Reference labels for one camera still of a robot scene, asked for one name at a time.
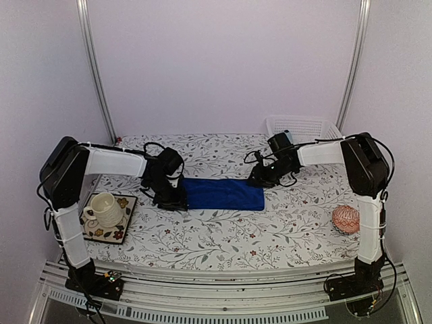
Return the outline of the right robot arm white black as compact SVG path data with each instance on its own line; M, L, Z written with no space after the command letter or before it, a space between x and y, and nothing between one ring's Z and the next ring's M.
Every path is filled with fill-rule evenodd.
M381 152L385 145L368 132L336 139L315 139L293 144L286 132L268 139L270 156L275 160L265 165L266 157L253 152L254 167L247 183L257 188L272 188L285 175L294 176L311 165L340 164L346 169L351 191L356 195L360 219L360 243L354 262L357 274L349 280L354 294L364 294L375 283L375 274L385 262L384 204L387 187L395 169L395 161L387 161Z

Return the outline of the dark blue towel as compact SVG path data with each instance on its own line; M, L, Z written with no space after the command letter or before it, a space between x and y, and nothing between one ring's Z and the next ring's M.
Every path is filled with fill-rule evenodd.
M189 209L263 211L262 188L249 186L246 180L185 178L182 182Z

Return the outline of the light blue orange dotted towel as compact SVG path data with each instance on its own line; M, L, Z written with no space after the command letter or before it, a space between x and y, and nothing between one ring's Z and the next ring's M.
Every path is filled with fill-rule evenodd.
M288 139L291 143L294 142L293 137L292 137L292 134L290 133L289 130L284 130L283 133L286 135L287 139Z

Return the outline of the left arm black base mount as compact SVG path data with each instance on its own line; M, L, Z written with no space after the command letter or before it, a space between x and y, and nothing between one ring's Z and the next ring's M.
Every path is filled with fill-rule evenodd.
M69 267L65 287L90 296L119 301L124 288L122 273L110 270L96 273L93 260L80 268Z

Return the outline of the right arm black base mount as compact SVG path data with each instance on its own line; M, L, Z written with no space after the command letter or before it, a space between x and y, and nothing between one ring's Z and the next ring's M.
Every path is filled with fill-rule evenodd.
M381 278L381 269L384 264L384 256L371 264L355 258L353 275L331 274L324 281L323 289L329 296L330 301L378 292L384 288Z

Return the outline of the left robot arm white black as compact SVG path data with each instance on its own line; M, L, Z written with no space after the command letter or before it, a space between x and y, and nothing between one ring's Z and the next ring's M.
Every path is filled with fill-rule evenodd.
M63 137L39 173L36 194L46 202L52 215L55 237L70 267L78 269L73 278L86 293L100 287L100 278L85 267L88 255L80 225L78 203L82 184L88 175L118 175L139 178L144 190L152 190L153 204L167 211L187 211L183 186L184 160L172 148L163 147L158 155L146 149L134 150L78 142Z

